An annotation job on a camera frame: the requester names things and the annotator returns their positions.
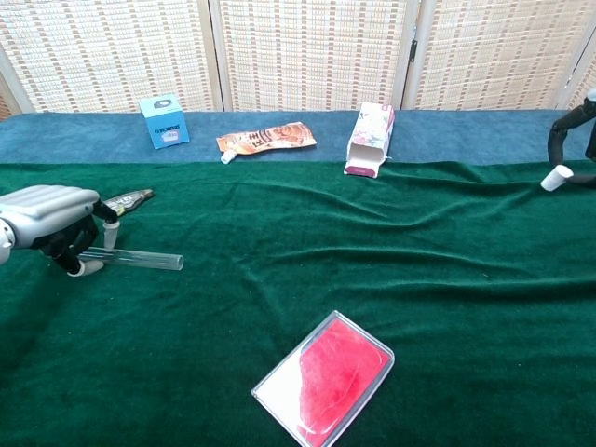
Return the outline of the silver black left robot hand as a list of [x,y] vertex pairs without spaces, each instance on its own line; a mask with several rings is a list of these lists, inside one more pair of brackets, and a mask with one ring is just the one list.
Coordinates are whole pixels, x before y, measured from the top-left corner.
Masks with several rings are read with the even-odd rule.
[[103,268],[101,261],[82,261],[99,234],[99,217],[109,230],[119,227],[115,210],[98,192],[65,185],[38,184],[1,196],[1,262],[12,251],[41,251],[67,275],[78,278]]

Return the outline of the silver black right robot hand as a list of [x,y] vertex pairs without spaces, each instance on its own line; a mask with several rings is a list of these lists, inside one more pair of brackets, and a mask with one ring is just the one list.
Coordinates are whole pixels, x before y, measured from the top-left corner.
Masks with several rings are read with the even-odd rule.
[[[595,88],[588,91],[582,104],[552,124],[548,138],[548,156],[549,163],[553,168],[562,165],[563,143],[568,130],[582,126],[593,118],[595,118]],[[595,162],[595,123],[592,127],[585,156]],[[572,184],[595,190],[595,175],[573,174],[569,181]]]

